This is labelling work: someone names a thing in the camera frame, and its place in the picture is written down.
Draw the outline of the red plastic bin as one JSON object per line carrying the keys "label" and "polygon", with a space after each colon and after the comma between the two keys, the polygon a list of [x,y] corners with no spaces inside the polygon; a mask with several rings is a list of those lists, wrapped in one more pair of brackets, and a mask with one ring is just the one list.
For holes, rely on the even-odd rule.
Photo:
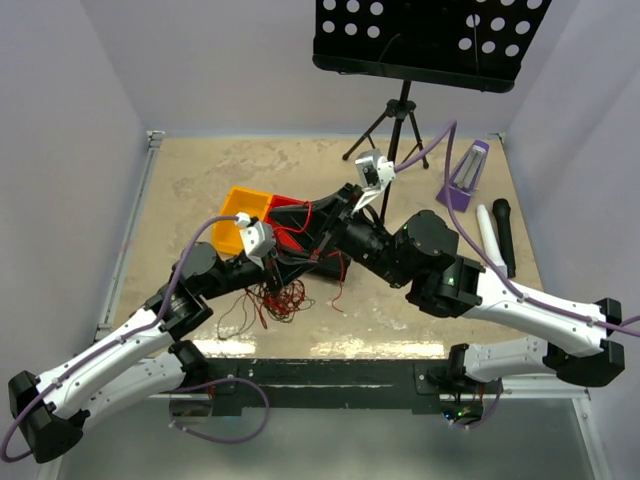
{"label": "red plastic bin", "polygon": [[[298,207],[306,208],[306,217],[305,217],[304,223],[297,227],[283,227],[278,225],[271,218],[273,211],[276,208],[290,207],[290,206],[298,206]],[[265,221],[272,226],[274,237],[279,247],[286,247],[288,249],[295,250],[295,251],[303,251],[303,247],[299,244],[298,241],[294,239],[293,234],[303,233],[309,225],[310,218],[311,218],[311,206],[309,205],[308,201],[302,201],[302,200],[274,194],[271,198],[271,203],[265,216]]]}

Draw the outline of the black plastic bin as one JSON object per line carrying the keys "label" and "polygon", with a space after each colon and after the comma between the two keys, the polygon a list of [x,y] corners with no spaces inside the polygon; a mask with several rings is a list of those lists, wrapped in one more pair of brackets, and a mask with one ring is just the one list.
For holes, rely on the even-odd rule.
{"label": "black plastic bin", "polygon": [[344,281],[351,265],[351,258],[344,253],[334,251],[321,259],[309,274],[329,281]]}

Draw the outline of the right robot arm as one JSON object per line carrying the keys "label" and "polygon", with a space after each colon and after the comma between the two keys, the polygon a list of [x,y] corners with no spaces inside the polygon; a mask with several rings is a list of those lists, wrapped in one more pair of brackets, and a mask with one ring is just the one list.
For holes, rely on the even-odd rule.
{"label": "right robot arm", "polygon": [[296,238],[305,255],[340,252],[406,300],[438,318],[464,317],[523,332],[516,340],[451,348],[448,386],[459,393],[508,376],[553,374],[583,387],[604,387],[625,369],[618,302],[585,304],[506,285],[489,267],[458,254],[459,235],[431,210],[412,215],[390,233],[370,206],[357,208],[357,185],[306,205],[277,206],[269,216]]}

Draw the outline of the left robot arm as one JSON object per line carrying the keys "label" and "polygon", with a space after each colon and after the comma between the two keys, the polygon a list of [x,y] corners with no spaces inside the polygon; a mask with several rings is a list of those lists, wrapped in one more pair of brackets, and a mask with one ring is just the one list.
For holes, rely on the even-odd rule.
{"label": "left robot arm", "polygon": [[76,446],[86,430],[123,407],[164,392],[196,392],[231,382],[216,379],[195,344],[187,339],[208,320],[208,301],[264,285],[286,284],[274,251],[261,257],[221,259],[209,243],[189,245],[169,281],[118,329],[58,367],[22,371],[8,383],[13,422],[1,443],[6,463],[22,460],[8,444],[20,433],[26,456],[38,464]]}

